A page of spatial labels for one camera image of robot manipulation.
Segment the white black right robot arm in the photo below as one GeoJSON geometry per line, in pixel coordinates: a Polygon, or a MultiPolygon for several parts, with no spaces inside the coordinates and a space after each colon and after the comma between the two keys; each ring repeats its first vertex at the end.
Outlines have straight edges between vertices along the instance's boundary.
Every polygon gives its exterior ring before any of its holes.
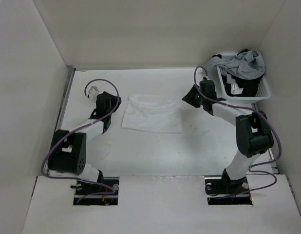
{"type": "Polygon", "coordinates": [[[237,153],[224,169],[219,188],[224,193],[234,194],[246,190],[246,173],[250,166],[274,145],[265,112],[248,107],[237,107],[217,98],[214,82],[203,80],[193,85],[182,101],[219,117],[235,126],[237,153]]]}

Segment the white tank top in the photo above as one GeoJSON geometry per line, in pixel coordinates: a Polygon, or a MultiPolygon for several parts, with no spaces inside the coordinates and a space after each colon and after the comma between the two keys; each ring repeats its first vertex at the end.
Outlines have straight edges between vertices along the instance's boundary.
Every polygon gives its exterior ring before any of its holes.
{"type": "Polygon", "coordinates": [[[172,97],[130,95],[121,127],[149,133],[181,134],[181,102],[172,97]]]}

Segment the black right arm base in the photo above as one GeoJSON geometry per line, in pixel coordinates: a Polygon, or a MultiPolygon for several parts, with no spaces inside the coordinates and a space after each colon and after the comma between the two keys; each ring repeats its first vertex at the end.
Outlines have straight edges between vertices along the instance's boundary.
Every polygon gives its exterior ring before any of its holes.
{"type": "Polygon", "coordinates": [[[247,178],[231,180],[223,171],[221,177],[206,177],[208,205],[252,205],[247,178]]]}

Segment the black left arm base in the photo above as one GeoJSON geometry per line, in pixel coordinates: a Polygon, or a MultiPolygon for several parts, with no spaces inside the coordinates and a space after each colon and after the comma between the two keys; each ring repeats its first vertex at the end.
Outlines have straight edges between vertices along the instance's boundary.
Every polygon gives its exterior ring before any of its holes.
{"type": "Polygon", "coordinates": [[[104,186],[77,181],[76,185],[71,185],[74,190],[73,205],[75,206],[116,206],[118,205],[119,177],[106,177],[102,181],[112,187],[115,192],[104,186]]]}

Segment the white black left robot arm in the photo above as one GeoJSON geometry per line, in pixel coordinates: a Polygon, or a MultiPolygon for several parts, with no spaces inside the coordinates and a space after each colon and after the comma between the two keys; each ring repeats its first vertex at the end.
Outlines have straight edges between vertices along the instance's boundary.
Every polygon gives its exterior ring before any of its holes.
{"type": "Polygon", "coordinates": [[[66,137],[50,154],[47,168],[52,173],[63,177],[76,177],[88,181],[87,188],[92,194],[99,194],[104,189],[104,176],[101,170],[87,163],[87,145],[90,140],[107,132],[111,117],[121,104],[121,98],[108,92],[89,94],[95,102],[95,108],[81,129],[66,137]]]}

